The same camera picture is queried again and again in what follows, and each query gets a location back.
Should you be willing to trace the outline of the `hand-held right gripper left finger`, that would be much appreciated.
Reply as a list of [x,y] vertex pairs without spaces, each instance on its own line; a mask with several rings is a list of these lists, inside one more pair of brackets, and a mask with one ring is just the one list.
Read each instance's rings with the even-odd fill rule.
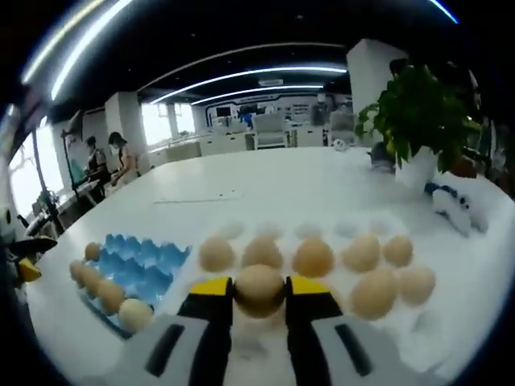
[[222,385],[232,340],[233,282],[194,284],[177,314],[161,314],[128,339],[91,385]]

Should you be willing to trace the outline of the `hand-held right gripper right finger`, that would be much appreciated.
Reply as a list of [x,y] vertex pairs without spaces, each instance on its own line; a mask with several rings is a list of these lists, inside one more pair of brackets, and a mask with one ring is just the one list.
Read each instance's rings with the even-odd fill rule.
[[394,340],[344,314],[319,281],[289,276],[284,289],[287,347],[297,385],[441,385],[432,370],[401,360]]

